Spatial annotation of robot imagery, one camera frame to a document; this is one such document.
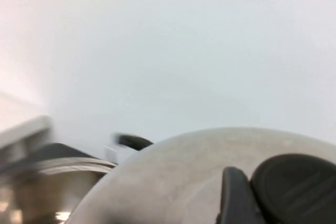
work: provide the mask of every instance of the pot lid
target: pot lid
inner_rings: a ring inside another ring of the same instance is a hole
[[[224,167],[236,166],[251,176],[265,159],[285,153],[336,163],[334,145],[298,134],[254,128],[187,133],[151,145],[114,168],[67,223],[215,223]]]

